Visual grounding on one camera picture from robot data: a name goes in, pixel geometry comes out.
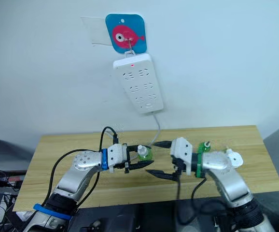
small bottle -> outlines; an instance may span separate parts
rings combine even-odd
[[[140,160],[152,160],[153,154],[150,148],[138,145],[138,155]]]

cartoon fish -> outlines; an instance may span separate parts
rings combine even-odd
[[[122,48],[129,48],[129,41],[131,46],[135,46],[139,39],[144,40],[144,36],[138,36],[131,28],[125,25],[118,25],[112,30],[112,37],[115,43]]]

white wall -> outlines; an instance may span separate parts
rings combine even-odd
[[[112,76],[122,55],[92,46],[80,19],[117,12],[145,20],[162,128],[279,128],[279,0],[0,0],[0,140],[156,128]]]

power socket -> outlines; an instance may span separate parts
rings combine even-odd
[[[113,68],[115,75],[139,113],[163,109],[159,84],[149,54],[144,53],[116,60]]]

black cable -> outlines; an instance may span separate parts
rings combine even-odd
[[[204,178],[192,191],[192,194],[191,194],[191,198],[190,198],[190,201],[191,201],[191,207],[194,211],[194,214],[189,218],[187,219],[186,221],[183,221],[180,217],[180,214],[178,212],[178,205],[176,205],[176,210],[175,210],[175,214],[176,214],[176,217],[177,217],[177,221],[179,222],[179,224],[181,225],[188,225],[190,224],[199,214],[204,214],[204,215],[211,215],[211,216],[217,216],[217,215],[220,215],[220,214],[224,214],[224,213],[229,213],[229,211],[227,210],[227,206],[224,202],[220,201],[220,200],[217,200],[217,199],[211,199],[211,200],[208,200],[206,202],[204,202],[203,204],[201,204],[200,207],[197,207],[195,205],[195,202],[194,202],[194,196],[195,196],[195,193],[196,191],[207,181],[207,178]],[[177,197],[176,199],[179,200],[179,195],[180,195],[180,189],[181,189],[181,182],[180,182],[180,178],[178,178],[178,187],[177,187]],[[215,211],[204,211],[204,207],[207,206],[207,205],[210,205],[212,203],[219,203],[221,204],[225,210],[215,210]]]
[[[176,214],[176,218],[177,218],[177,221],[179,224],[183,225],[183,226],[186,226],[188,224],[190,224],[196,217],[197,217],[197,211],[194,211],[194,214],[189,218],[187,219],[186,221],[183,221],[182,218],[180,217],[180,214],[179,214],[179,211],[178,211],[178,200],[180,198],[180,188],[181,188],[181,183],[180,183],[180,176],[178,177],[178,180],[177,180],[177,183],[178,183],[178,187],[177,187],[177,196],[176,196],[176,206],[175,206],[175,214]]]
[[[3,171],[3,170],[0,170],[0,173],[3,173],[3,174],[4,174],[5,179],[6,179],[6,182],[7,182],[7,184],[9,185],[8,187],[11,187],[11,188],[13,189],[13,191],[14,191],[14,192],[18,192],[18,191],[19,191],[19,189],[18,189],[18,190],[15,190],[15,188],[17,189],[17,187],[16,187],[16,186],[11,185],[11,183],[9,182],[10,176],[9,176],[9,175],[7,175],[7,173],[6,173],[5,171]]]
[[[2,224],[0,225],[0,231],[3,230],[4,232],[7,232],[11,229],[14,229],[14,225],[12,224],[12,222],[8,219],[8,217],[6,215],[6,212],[14,205],[14,204],[11,204],[12,203],[11,199],[8,196],[10,196],[10,195],[9,194],[3,194],[3,201],[2,200],[0,201],[0,204],[5,203],[6,206],[7,206],[6,209],[4,209],[2,206],[0,206],[0,208],[4,211],[4,216],[3,216],[3,219],[1,221]],[[7,230],[5,230],[4,227],[5,227],[5,224],[7,223],[7,221],[9,221],[11,223],[11,226]]]
[[[5,178],[6,178],[6,179],[8,179],[8,177],[7,177],[5,171],[0,170],[0,172],[3,173],[3,174],[5,175]],[[0,231],[1,231],[2,229],[3,229],[3,231],[5,231],[4,226],[5,226],[6,222],[9,221],[9,219],[8,219],[7,216],[6,216],[6,211],[8,211],[8,210],[10,209],[10,206],[9,206],[9,204],[8,204],[8,203],[10,203],[10,199],[7,197],[7,195],[8,195],[8,194],[3,194],[3,201],[0,201],[0,204],[1,204],[2,202],[5,202],[5,204],[6,204],[6,206],[7,206],[6,209],[4,209],[2,206],[0,206],[0,208],[3,209],[3,211],[4,211],[4,216],[3,216],[3,219],[2,219],[2,221],[1,221],[2,224],[1,224],[1,227],[0,227]]]
[[[115,140],[117,140],[117,133],[116,131],[112,128],[112,127],[105,127],[101,133],[101,138],[100,138],[100,145],[99,145],[99,152],[102,151],[102,143],[103,143],[103,136],[104,136],[104,132],[106,131],[106,129],[110,129],[114,135],[113,135],[113,144],[116,142]],[[99,181],[99,177],[100,177],[100,172],[97,173],[97,178],[95,180],[95,183],[93,184],[92,188],[90,189],[90,191],[87,193],[86,196],[84,196],[84,198],[76,205],[76,209],[74,211],[74,213],[76,212],[76,210],[79,208],[79,206],[81,206],[81,204],[84,203],[84,201],[90,196],[90,194],[92,193],[92,191],[95,189],[95,187],[98,184]]]
[[[90,189],[90,191],[87,193],[86,196],[84,196],[84,198],[76,205],[76,209],[78,209],[78,207],[81,206],[81,204],[84,203],[84,201],[90,196],[90,194],[92,193],[92,191],[96,188],[98,181],[99,181],[99,177],[100,177],[100,172],[97,173],[97,178],[95,180],[95,183],[93,184],[92,188]]]
[[[60,161],[62,161],[64,159],[64,157],[74,153],[74,152],[78,152],[78,151],[93,151],[93,150],[88,150],[88,149],[75,149],[75,150],[72,150],[72,151],[69,151],[67,152],[66,154],[64,154],[63,156],[61,156],[57,161],[56,163],[53,165],[53,168],[52,168],[52,172],[51,172],[51,177],[49,179],[49,186],[48,186],[48,191],[47,191],[47,195],[42,203],[42,206],[45,205],[46,201],[48,200],[48,198],[50,197],[51,195],[51,192],[52,192],[52,187],[53,187],[53,179],[54,179],[54,174],[55,174],[55,170],[56,170],[56,167],[57,165],[60,163]]]
[[[114,135],[113,135],[113,144],[117,143],[117,133],[116,133],[116,131],[113,128],[111,128],[111,127],[105,127],[103,129],[102,133],[101,133],[99,152],[102,151],[103,135],[104,135],[104,132],[106,131],[106,129],[110,129],[114,133]]]

